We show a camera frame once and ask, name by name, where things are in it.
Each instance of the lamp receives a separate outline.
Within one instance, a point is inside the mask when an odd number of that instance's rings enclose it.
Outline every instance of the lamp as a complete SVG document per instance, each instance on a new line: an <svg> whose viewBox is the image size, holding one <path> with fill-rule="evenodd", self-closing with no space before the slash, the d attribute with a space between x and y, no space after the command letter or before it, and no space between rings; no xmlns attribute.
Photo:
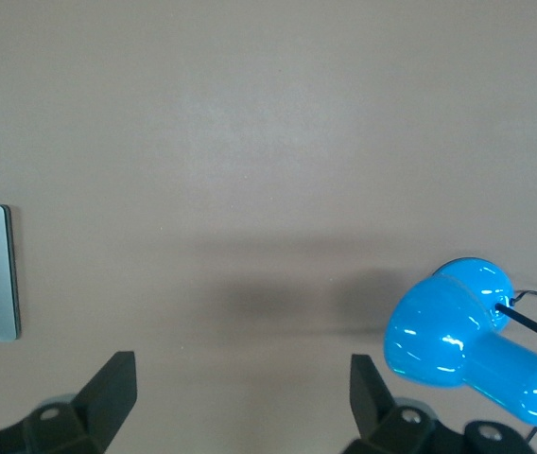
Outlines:
<svg viewBox="0 0 537 454"><path fill-rule="evenodd" d="M509 318L511 281L480 258L447 263L395 308L384 339L389 367L438 387L466 384L537 426L537 354L498 333Z"/></svg>

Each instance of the glossy blue surface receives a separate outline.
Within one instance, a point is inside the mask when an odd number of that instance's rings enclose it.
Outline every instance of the glossy blue surface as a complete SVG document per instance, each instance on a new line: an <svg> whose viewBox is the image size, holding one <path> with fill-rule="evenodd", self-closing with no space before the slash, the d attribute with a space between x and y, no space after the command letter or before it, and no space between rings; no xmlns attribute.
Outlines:
<svg viewBox="0 0 537 454"><path fill-rule="evenodd" d="M495 310L500 303L510 307L514 288L508 275L497 265L482 258L465 257L446 263L434 275L447 275L459 280L489 311L496 331L510 320Z"/></svg>
<svg viewBox="0 0 537 454"><path fill-rule="evenodd" d="M438 272L395 308L384 341L390 368L432 386L467 384L537 426L537 354L499 336L485 304Z"/></svg>

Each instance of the blue desk lamp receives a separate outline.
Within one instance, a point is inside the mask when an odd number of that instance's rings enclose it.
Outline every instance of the blue desk lamp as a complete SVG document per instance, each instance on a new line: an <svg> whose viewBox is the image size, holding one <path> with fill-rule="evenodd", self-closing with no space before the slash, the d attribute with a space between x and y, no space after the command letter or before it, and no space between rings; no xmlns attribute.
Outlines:
<svg viewBox="0 0 537 454"><path fill-rule="evenodd" d="M466 384L537 426L537 354L498 334L512 297L511 280L493 263L443 265L395 308L384 339L387 364L425 385Z"/></svg>

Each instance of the blue lamp shade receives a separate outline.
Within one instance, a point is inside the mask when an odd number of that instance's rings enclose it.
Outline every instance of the blue lamp shade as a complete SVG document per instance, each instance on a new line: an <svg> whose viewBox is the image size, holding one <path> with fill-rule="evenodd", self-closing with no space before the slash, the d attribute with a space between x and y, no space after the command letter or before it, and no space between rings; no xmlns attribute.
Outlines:
<svg viewBox="0 0 537 454"><path fill-rule="evenodd" d="M537 354L498 334L506 320L495 313L494 300L507 303L512 289L495 266L490 269L496 273L485 271L483 279L477 266L485 264L492 265L480 259L452 262L413 287L390 318L385 358L410 380L438 387L466 384L537 426Z"/></svg>

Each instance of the lamp head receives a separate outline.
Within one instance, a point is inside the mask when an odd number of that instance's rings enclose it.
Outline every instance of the lamp head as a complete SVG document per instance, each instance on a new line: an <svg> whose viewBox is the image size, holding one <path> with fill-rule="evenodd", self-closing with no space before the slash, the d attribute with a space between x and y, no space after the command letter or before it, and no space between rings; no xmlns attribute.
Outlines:
<svg viewBox="0 0 537 454"><path fill-rule="evenodd" d="M537 354L497 334L508 320L492 309L512 290L506 274L487 264L451 262L414 286L390 318L385 358L410 380L469 385L537 426Z"/></svg>

